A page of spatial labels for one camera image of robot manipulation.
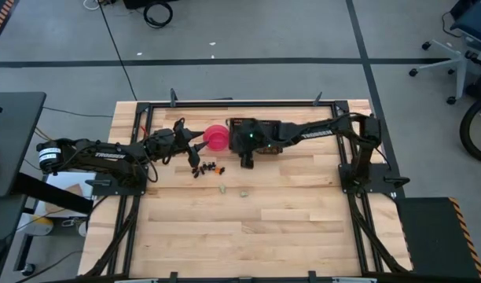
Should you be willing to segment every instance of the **wooden tabletop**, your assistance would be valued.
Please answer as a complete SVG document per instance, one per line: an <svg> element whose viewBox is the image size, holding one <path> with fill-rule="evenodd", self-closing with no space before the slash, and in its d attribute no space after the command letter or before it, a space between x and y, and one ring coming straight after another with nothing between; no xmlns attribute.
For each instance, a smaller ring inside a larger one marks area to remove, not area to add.
<svg viewBox="0 0 481 283"><path fill-rule="evenodd" d="M117 104L108 142L130 142L136 104ZM351 112L370 113L367 100L349 100L349 106ZM172 128L181 117L190 130L204 130L230 117L305 123L331 116L325 107L160 108L151 131ZM302 141L278 156L255 154L254 170L241 168L240 158L228 149L206 148L200 157L225 167L225 173L207 171L193 178L187 155L173 157L168 165L155 163L159 181L149 183L141 199L130 277L169 277L172 271L179 277L305 277L309 270L317 276L361 275L335 137ZM382 194L369 199L378 237L411 269L395 203ZM119 197L109 197L92 214L79 274L94 265L112 239L118 204ZM125 244L121 247L118 271Z"/></svg>

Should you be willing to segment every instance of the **white label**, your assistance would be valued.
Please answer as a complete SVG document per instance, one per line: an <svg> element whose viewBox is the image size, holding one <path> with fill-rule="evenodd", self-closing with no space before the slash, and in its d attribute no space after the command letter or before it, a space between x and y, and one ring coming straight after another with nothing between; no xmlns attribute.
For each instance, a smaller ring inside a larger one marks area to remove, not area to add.
<svg viewBox="0 0 481 283"><path fill-rule="evenodd" d="M57 155L55 155L55 154L46 154L44 156L39 157L39 162L42 162L42 161L47 160L47 159L53 159L53 158L56 158L56 157L57 157Z"/></svg>
<svg viewBox="0 0 481 283"><path fill-rule="evenodd" d="M47 154L47 153L61 153L61 149L58 149L58 148L43 149L43 150L40 150L39 155L42 156L43 154Z"/></svg>
<svg viewBox="0 0 481 283"><path fill-rule="evenodd" d="M324 137L324 136L331 135L331 134L333 134L333 132L331 132L330 130L322 130L322 131L315 132L315 133L302 134L302 137L303 138L317 138L317 137Z"/></svg>

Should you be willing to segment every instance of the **black desk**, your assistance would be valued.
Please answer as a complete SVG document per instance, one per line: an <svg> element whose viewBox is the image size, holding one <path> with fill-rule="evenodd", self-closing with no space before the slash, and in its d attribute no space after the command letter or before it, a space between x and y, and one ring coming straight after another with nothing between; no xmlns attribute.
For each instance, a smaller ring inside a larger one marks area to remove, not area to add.
<svg viewBox="0 0 481 283"><path fill-rule="evenodd" d="M92 200L19 172L45 97L44 93L0 93L0 239L8 236L0 273L27 196L82 213L92 208Z"/></svg>

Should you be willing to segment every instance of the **black floor stripe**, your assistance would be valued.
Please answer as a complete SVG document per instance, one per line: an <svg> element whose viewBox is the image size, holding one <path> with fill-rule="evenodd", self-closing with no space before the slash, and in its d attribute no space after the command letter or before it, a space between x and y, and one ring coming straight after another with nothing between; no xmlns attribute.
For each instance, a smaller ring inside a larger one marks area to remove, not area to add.
<svg viewBox="0 0 481 283"><path fill-rule="evenodd" d="M237 59L169 59L127 60L125 66L194 66L241 64L432 64L442 58L237 58ZM0 61L0 68L114 67L118 60L108 61Z"/></svg>
<svg viewBox="0 0 481 283"><path fill-rule="evenodd" d="M366 82L368 83L369 93L373 103L373 109L375 110L376 117L378 117L382 121L382 145L384 146L385 154L389 159L393 172L395 174L399 174L398 162L396 161L395 151L391 143L391 136L389 135L389 130L387 128L387 124L385 123L384 110L382 109L382 104L380 103L380 96L378 89L376 88L372 65L370 63L370 59L368 58L368 53L366 52L365 41L363 40L361 28L359 27L358 15L356 14L356 10L354 8L354 3L352 2L352 0L346 0L346 3L347 10L349 11L349 16L351 17L354 37L356 38L356 43L358 44L359 56L361 57L363 70L365 71ZM404 197L404 192L401 188L399 190L398 196Z"/></svg>

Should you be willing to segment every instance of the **chair leg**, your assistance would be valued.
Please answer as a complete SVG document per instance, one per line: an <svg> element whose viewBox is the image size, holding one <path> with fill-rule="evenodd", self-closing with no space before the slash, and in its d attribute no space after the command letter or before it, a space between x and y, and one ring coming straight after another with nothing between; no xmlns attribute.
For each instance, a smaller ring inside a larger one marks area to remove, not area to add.
<svg viewBox="0 0 481 283"><path fill-rule="evenodd" d="M438 62L438 63L434 63L434 64L427 64L427 65L415 67L415 69L416 70L424 70L424 69L427 69L427 68L437 68L437 67L446 67L446 66L447 67L453 67L453 66L458 65L460 60L461 60L460 58L450 59L450 60L443 61L443 62Z"/></svg>
<svg viewBox="0 0 481 283"><path fill-rule="evenodd" d="M461 55L460 51L453 50L452 48L448 47L447 44L443 44L441 42L437 42L434 39L431 40L431 44L437 45L437 47L441 48L442 51L450 58L457 58Z"/></svg>
<svg viewBox="0 0 481 283"><path fill-rule="evenodd" d="M457 65L457 92L455 93L455 98L459 99L462 97L464 92L464 83L466 80L466 72L468 69L468 60L463 58Z"/></svg>

